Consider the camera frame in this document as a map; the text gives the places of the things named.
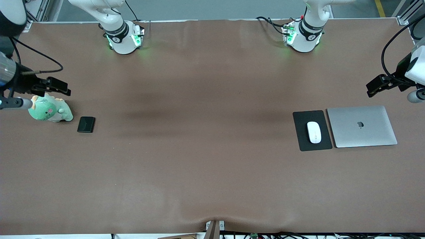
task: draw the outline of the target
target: yellow floor line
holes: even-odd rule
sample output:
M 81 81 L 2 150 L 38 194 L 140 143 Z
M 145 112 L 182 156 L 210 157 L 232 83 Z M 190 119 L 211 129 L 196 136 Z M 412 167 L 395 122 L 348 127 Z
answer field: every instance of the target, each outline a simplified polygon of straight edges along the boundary
M 382 8 L 382 4 L 380 0 L 375 0 L 376 8 L 378 8 L 379 16 L 385 17 L 384 9 Z

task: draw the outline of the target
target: mouse pad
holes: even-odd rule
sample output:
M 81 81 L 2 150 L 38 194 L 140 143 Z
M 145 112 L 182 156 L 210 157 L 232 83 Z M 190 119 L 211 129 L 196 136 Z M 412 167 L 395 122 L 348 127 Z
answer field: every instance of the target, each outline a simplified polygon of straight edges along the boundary
M 323 111 L 302 111 L 292 113 L 294 117 L 295 130 L 297 131 L 298 144 L 301 151 L 331 149 L 332 142 L 329 136 L 328 126 L 326 124 L 325 114 Z M 310 121 L 317 122 L 322 134 L 322 141 L 318 144 L 310 142 L 309 133 L 307 131 L 307 123 Z

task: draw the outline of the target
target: gray floor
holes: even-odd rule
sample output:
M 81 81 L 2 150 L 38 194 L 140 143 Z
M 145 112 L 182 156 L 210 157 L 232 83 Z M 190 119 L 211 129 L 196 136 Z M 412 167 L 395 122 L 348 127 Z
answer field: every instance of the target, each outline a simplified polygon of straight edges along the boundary
M 271 18 L 299 17 L 304 13 L 301 0 L 127 0 L 141 20 L 220 20 L 247 19 L 258 16 Z M 71 5 L 68 0 L 51 0 L 47 16 L 59 22 L 95 21 L 85 11 Z M 400 0 L 381 0 L 385 15 L 391 16 Z M 133 20 L 130 9 L 123 5 L 118 9 L 123 18 Z M 374 0 L 356 0 L 348 5 L 332 7 L 335 18 L 379 17 Z M 425 7 L 416 17 L 425 13 Z M 418 37 L 425 36 L 425 20 L 415 28 Z M 10 54 L 12 45 L 7 38 L 0 37 L 0 51 Z
M 127 2 L 142 20 L 221 20 L 258 16 L 289 18 L 299 17 L 305 9 L 305 4 L 301 0 L 127 0 Z M 118 10 L 124 19 L 134 19 L 126 5 Z M 57 20 L 93 21 L 94 18 L 64 0 Z

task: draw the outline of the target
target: metal frame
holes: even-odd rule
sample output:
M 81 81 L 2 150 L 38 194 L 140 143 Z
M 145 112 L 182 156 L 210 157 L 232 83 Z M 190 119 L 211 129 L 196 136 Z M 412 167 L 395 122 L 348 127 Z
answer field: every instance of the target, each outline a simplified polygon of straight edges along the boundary
M 392 14 L 392 17 L 398 15 L 400 9 L 406 3 L 406 0 L 401 0 L 400 4 L 397 6 L 396 10 Z M 412 4 L 410 4 L 406 10 L 399 16 L 397 16 L 397 22 L 399 25 L 407 25 L 409 24 L 409 19 L 415 15 L 422 7 L 424 6 L 424 0 L 414 0 Z

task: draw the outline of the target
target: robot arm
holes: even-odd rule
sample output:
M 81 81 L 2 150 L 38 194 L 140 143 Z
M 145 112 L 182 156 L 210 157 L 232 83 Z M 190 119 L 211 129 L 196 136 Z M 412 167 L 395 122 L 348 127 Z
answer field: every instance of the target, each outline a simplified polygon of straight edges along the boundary
M 109 45 L 119 54 L 129 54 L 142 46 L 144 30 L 131 21 L 124 21 L 115 9 L 125 0 L 69 0 L 99 21 Z
M 299 52 L 309 52 L 319 44 L 322 30 L 329 19 L 328 5 L 347 4 L 355 0 L 304 0 L 307 11 L 304 18 L 284 26 L 283 32 L 287 45 Z
M 22 0 L 0 0 L 0 36 L 14 37 L 19 35 L 26 25 L 26 11 Z M 29 99 L 13 97 L 14 93 L 28 93 L 44 96 L 44 92 L 59 92 L 70 95 L 67 83 L 48 77 L 38 78 L 35 74 L 23 74 L 31 69 L 16 63 L 0 52 L 0 110 L 28 109 L 32 106 Z
M 0 35 L 14 37 L 19 35 L 26 25 L 26 12 L 23 1 L 0 0 Z
M 366 87 L 368 96 L 373 97 L 377 93 L 398 87 L 405 91 L 410 87 L 416 90 L 408 94 L 407 99 L 411 103 L 425 101 L 425 38 L 422 38 L 413 48 L 412 52 L 403 58 L 397 65 L 396 71 L 389 75 L 381 74 L 370 81 Z

